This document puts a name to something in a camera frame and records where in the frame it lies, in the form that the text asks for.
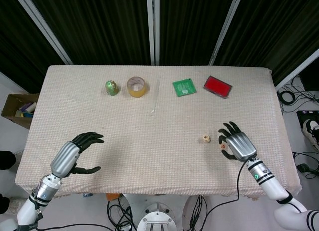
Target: cable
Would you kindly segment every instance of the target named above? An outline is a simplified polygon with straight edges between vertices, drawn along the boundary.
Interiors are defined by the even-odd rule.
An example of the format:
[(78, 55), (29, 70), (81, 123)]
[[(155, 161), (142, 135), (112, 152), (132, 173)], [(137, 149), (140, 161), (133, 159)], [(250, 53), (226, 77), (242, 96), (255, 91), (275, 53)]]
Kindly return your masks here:
[(295, 79), (295, 77), (291, 79), (290, 85), (293, 85), (294, 79)]
[(310, 96), (312, 99), (314, 99), (314, 100), (317, 100), (316, 98), (315, 98), (315, 96), (313, 95), (313, 94), (311, 94), (311, 92), (309, 92), (309, 91), (306, 91), (306, 90), (303, 90), (300, 86), (297, 86), (297, 85), (292, 85), (292, 86), (284, 86), (286, 89), (288, 89), (289, 91), (291, 91), (291, 92), (294, 92), (294, 93), (300, 93), (300, 94), (302, 94), (302, 95), (308, 95), (308, 96)]
[[(111, 210), (113, 207), (118, 207), (122, 211), (122, 215), (120, 219), (115, 222), (114, 219), (111, 216)], [(134, 228), (136, 230), (136, 227), (133, 222), (133, 215), (132, 215), (132, 210), (131, 207), (128, 206), (126, 209), (124, 209), (121, 205), (120, 199), (118, 198), (118, 204), (113, 204), (110, 206), (110, 201), (107, 203), (107, 216), (108, 219), (110, 220), (111, 224), (114, 226), (114, 231), (121, 231), (122, 228), (126, 227), (127, 225), (130, 225), (129, 231)]]
[[(284, 98), (283, 98), (284, 94), (290, 94), (291, 95), (291, 101), (284, 100)], [(279, 93), (279, 100), (284, 105), (291, 105), (291, 104), (294, 104), (294, 102), (296, 101), (296, 97), (291, 91), (284, 90), (284, 91)]]
[[(315, 157), (311, 156), (311, 155), (307, 155), (306, 153), (313, 153), (313, 154), (319, 155), (319, 153), (311, 152), (311, 151), (301, 152), (301, 153), (292, 151), (294, 161), (295, 161), (295, 158), (296, 158), (298, 155), (304, 155), (304, 156), (310, 157), (310, 158), (312, 158), (312, 159), (317, 163), (317, 168), (316, 168), (315, 170), (318, 171), (318, 170), (319, 170), (319, 160), (316, 159)], [(305, 175), (305, 178), (308, 179), (308, 180), (313, 179), (313, 178), (315, 178), (315, 177), (317, 177), (317, 175), (316, 175), (316, 174), (312, 174), (312, 173), (309, 173), (309, 174), (306, 174), (306, 175)]]
[(206, 205), (206, 215), (207, 215), (208, 214), (208, 206), (207, 206), (207, 202), (206, 202), (206, 199), (204, 198), (204, 196), (203, 196), (203, 200), (204, 200), (205, 205)]
[(295, 111), (298, 110), (303, 104), (305, 104), (305, 103), (307, 103), (307, 102), (310, 102), (310, 101), (312, 101), (312, 100), (307, 100), (307, 101), (305, 101), (304, 103), (302, 103), (300, 106), (298, 106), (296, 109), (294, 109), (294, 110), (292, 110), (292, 111), (285, 111), (285, 110), (284, 110), (284, 113), (292, 113), (292, 112), (295, 112)]
[(208, 217), (208, 215), (215, 209), (215, 208), (217, 208), (217, 207), (219, 207), (219, 206), (222, 206), (222, 205), (225, 205), (225, 204), (229, 204), (229, 203), (232, 203), (232, 202), (235, 202), (235, 201), (238, 201), (239, 200), (239, 178), (240, 178), (240, 174), (241, 174), (241, 171), (243, 170), (243, 168), (244, 168), (244, 166), (245, 166), (245, 164), (247, 163), (247, 161), (248, 160), (250, 160), (251, 158), (254, 158), (256, 155), (252, 155), (252, 156), (250, 156), (248, 159), (246, 159), (245, 161), (244, 161), (244, 163), (242, 164), (242, 166), (240, 167), (240, 170), (239, 170), (239, 172), (238, 172), (238, 176), (237, 176), (237, 198), (236, 199), (234, 199), (234, 200), (231, 200), (231, 201), (227, 201), (227, 202), (223, 202), (223, 203), (220, 203), (220, 204), (218, 204), (218, 205), (216, 205), (215, 207), (213, 207), (207, 214), (206, 214), (206, 217), (205, 217), (205, 219), (204, 219), (204, 222), (203, 222), (203, 224), (202, 224), (202, 226), (201, 226), (201, 228), (200, 228), (200, 230), (199, 231), (202, 231), (203, 230), (203, 228), (204, 228), (204, 226), (205, 226), (205, 223), (206, 223), (206, 220), (207, 220), (207, 217)]
[(184, 231), (194, 231), (196, 230), (195, 229), (195, 226), (196, 226), (196, 223), (200, 217), (200, 213), (201, 213), (201, 210), (202, 210), (202, 205), (203, 205), (203, 200), (205, 201), (205, 205), (206, 205), (206, 213), (207, 213), (207, 202), (204, 198), (203, 195), (198, 195), (197, 197), (197, 200), (196, 200), (196, 204), (194, 206), (194, 209), (193, 209), (193, 213), (191, 215), (191, 218), (190, 218), (190, 222), (189, 222), (189, 229), (188, 230), (184, 230)]
[(106, 228), (110, 231), (113, 231), (111, 228), (104, 226), (104, 225), (97, 225), (97, 224), (72, 224), (72, 225), (65, 225), (65, 226), (59, 226), (59, 227), (51, 227), (51, 228), (46, 228), (46, 229), (40, 229), (40, 228), (35, 228), (38, 231), (45, 231), (45, 230), (57, 230), (57, 229), (63, 229), (63, 228), (67, 228), (67, 227), (71, 227), (71, 226), (80, 226), (80, 225), (88, 225), (88, 226), (99, 226), (99, 227), (103, 227)]

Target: textured fabric surface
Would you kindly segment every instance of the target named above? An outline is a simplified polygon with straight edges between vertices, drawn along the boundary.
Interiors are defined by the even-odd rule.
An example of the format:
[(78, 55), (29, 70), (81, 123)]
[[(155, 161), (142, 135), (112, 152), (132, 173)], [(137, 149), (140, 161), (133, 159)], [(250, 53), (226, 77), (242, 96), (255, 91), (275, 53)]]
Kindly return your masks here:
[[(222, 99), (203, 86), (212, 75), (233, 86)], [(147, 92), (131, 97), (132, 76), (142, 77)], [(177, 97), (173, 82), (191, 78), (196, 94)], [(119, 94), (109, 96), (107, 80)], [(95, 131), (94, 144), (78, 167), (101, 166), (92, 175), (63, 179), (64, 193), (222, 194), (236, 193), (241, 166), (220, 152), (218, 129), (233, 121), (251, 139), (261, 158), (290, 192), (300, 190), (280, 107), (265, 68), (222, 66), (51, 66), (46, 75), (16, 183), (33, 189), (64, 145)], [(204, 143), (203, 135), (211, 136)], [(262, 195), (244, 169), (240, 193)]]

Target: roll of tape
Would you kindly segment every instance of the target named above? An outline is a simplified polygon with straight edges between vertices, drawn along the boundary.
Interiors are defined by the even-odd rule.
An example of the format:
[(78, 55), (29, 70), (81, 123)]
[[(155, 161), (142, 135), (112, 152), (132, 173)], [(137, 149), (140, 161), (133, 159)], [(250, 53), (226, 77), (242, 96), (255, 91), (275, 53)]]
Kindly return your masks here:
[(145, 81), (137, 76), (130, 78), (126, 84), (129, 94), (135, 98), (143, 96), (146, 92)]

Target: cardboard box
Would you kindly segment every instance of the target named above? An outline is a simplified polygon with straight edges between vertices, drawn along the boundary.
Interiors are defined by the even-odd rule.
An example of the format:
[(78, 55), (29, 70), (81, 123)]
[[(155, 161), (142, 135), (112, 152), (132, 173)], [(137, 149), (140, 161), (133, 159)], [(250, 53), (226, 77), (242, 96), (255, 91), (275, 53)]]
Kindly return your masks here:
[(32, 118), (16, 117), (16, 111), (24, 104), (38, 102), (39, 94), (10, 94), (6, 99), (1, 116), (30, 129)]

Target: orange object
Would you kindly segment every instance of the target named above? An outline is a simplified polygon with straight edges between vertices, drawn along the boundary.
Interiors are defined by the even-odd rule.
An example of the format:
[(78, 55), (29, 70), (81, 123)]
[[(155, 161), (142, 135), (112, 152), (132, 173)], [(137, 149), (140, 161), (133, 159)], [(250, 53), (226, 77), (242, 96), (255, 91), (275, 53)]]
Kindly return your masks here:
[(111, 201), (111, 200), (114, 200), (114, 199), (117, 199), (121, 196), (121, 194), (113, 194), (113, 193), (106, 193), (106, 199), (108, 201)]

